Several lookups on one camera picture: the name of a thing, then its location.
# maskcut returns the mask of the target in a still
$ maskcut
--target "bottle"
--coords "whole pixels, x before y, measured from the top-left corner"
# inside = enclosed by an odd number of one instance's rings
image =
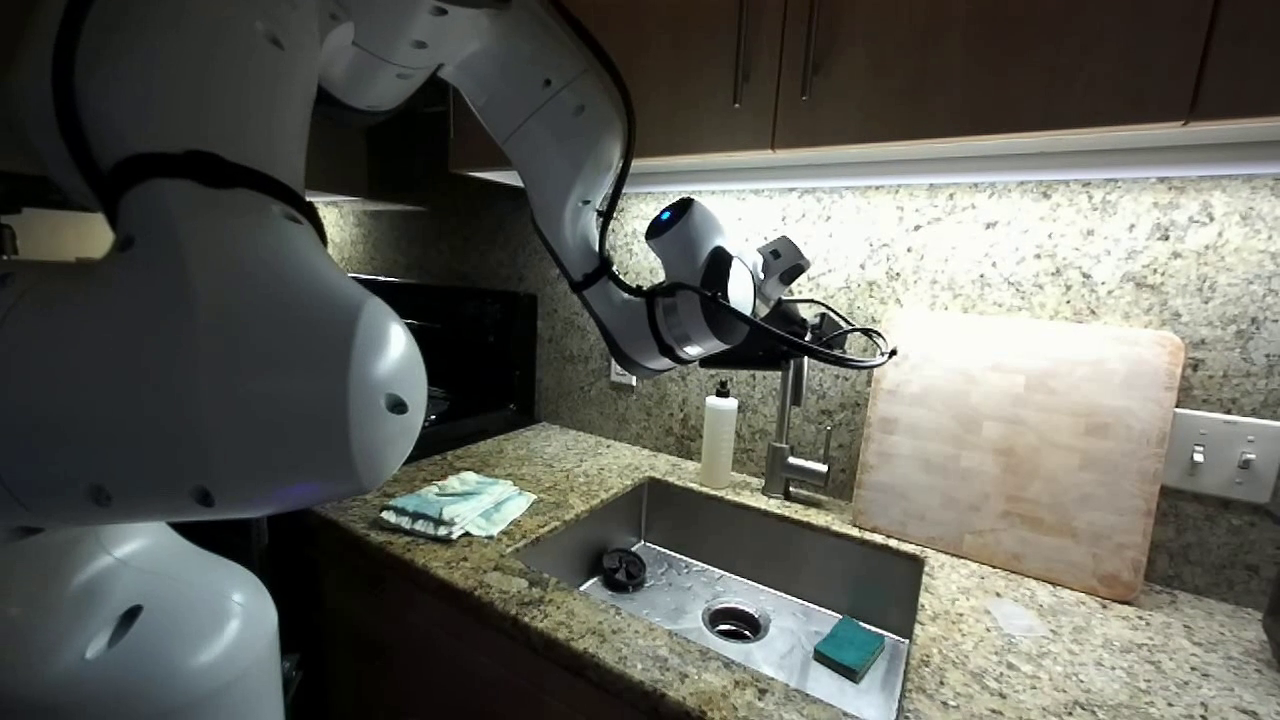
[[[704,484],[728,484],[733,439],[734,439],[734,395],[720,381],[717,395],[704,400]]]

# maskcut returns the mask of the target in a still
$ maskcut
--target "kitchen sink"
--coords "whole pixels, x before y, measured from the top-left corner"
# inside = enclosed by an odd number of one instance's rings
[[[522,542],[518,560],[850,715],[900,715],[918,557],[643,480]],[[884,635],[865,681],[812,658],[840,616]]]

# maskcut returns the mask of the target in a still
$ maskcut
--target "dish towel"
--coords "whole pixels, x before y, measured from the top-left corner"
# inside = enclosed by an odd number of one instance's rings
[[[392,494],[378,512],[382,525],[431,539],[499,537],[534,494],[510,480],[456,472],[438,484]]]

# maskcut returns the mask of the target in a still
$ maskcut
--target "kitchen wall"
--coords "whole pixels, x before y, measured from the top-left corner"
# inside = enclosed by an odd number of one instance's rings
[[[369,272],[534,290],[539,414],[567,427],[696,457],[701,395],[724,375],[743,400],[741,468],[763,468],[771,372],[691,369],[612,386],[605,340],[527,233],[518,190],[473,197],[452,206],[465,233],[446,210],[361,214],[331,252]],[[658,281],[641,234],[669,199],[627,197],[620,206],[620,276]],[[795,234],[812,254],[795,294],[819,294],[850,318],[937,309],[1172,329],[1189,344],[1179,407],[1280,418],[1280,180],[886,185],[701,199],[743,246]],[[850,484],[865,395],[867,375],[812,369],[795,414],[795,449],[829,457],[840,491]],[[1275,526],[1250,506],[1172,494],[1159,502],[1150,576],[1255,602],[1280,567]]]

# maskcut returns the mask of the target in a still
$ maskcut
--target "sponge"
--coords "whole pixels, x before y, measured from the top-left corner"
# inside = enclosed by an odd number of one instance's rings
[[[812,648],[824,666],[865,681],[884,650],[884,635],[867,632],[859,621],[840,616],[833,632]]]

